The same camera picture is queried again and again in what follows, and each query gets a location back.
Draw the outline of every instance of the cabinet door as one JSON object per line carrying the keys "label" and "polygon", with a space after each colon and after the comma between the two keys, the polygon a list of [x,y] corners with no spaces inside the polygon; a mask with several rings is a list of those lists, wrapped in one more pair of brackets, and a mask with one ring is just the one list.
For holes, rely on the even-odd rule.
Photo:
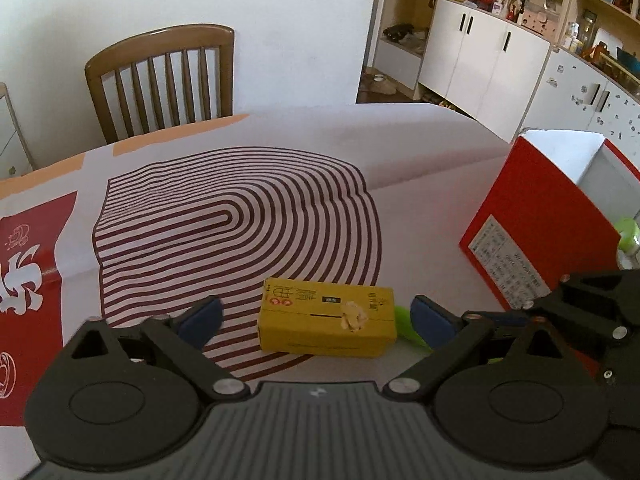
{"label": "cabinet door", "polygon": [[503,20],[478,10],[472,10],[465,27],[465,39],[446,97],[473,118],[478,116],[482,97],[504,45],[506,29]]}
{"label": "cabinet door", "polygon": [[449,89],[471,12],[449,0],[438,0],[436,4],[418,81],[443,97]]}
{"label": "cabinet door", "polygon": [[373,67],[413,90],[420,70],[420,56],[385,40],[378,40]]}
{"label": "cabinet door", "polygon": [[549,42],[508,25],[494,73],[482,98],[478,121],[511,142],[545,63]]}
{"label": "cabinet door", "polygon": [[607,83],[588,129],[606,136],[640,168],[640,105],[612,82]]}
{"label": "cabinet door", "polygon": [[586,130],[607,82],[568,52],[552,52],[522,127]]}

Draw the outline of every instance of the red striped pattern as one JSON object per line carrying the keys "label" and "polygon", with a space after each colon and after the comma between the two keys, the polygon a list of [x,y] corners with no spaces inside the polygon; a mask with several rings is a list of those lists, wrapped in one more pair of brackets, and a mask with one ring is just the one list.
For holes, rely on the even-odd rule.
{"label": "red striped pattern", "polygon": [[205,354],[260,378],[308,356],[262,352],[256,321],[269,276],[373,285],[381,239],[360,171],[283,148],[224,148],[112,178],[94,229],[111,326],[177,316],[215,294],[225,321]]}

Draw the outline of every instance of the white wall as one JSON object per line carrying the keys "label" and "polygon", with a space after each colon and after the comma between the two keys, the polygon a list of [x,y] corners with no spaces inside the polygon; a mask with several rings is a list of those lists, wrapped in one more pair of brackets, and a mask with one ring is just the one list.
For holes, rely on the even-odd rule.
{"label": "white wall", "polygon": [[355,101],[373,0],[0,0],[0,80],[36,164],[104,143],[84,64],[180,23],[236,30],[234,111]]}

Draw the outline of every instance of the blue bowl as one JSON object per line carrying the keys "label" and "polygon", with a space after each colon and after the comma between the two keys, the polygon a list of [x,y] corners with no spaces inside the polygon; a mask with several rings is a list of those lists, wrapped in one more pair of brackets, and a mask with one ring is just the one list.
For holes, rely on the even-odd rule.
{"label": "blue bowl", "polygon": [[618,47],[618,61],[628,68],[633,75],[640,76],[640,61],[620,47]]}

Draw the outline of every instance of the product label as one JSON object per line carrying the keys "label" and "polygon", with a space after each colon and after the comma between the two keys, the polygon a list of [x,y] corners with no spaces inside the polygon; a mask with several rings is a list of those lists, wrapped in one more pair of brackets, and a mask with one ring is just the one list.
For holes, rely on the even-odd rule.
{"label": "product label", "polygon": [[522,308],[525,301],[551,292],[516,242],[493,216],[489,216],[471,240],[469,249],[511,308]]}
{"label": "product label", "polygon": [[76,203],[61,196],[0,219],[0,426],[22,426],[24,405],[62,348],[55,249]]}

